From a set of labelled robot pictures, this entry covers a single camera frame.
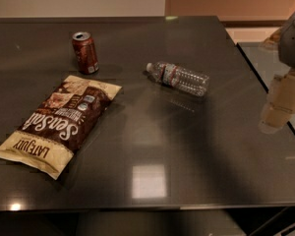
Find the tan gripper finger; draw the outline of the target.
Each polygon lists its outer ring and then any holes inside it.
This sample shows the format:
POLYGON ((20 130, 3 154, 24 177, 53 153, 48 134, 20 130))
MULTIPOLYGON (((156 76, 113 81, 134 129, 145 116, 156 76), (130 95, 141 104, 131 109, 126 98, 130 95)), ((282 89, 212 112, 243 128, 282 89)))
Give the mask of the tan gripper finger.
POLYGON ((291 68, 277 86, 275 80, 272 82, 259 123, 260 130, 266 134, 279 131, 295 114, 295 68, 291 68))

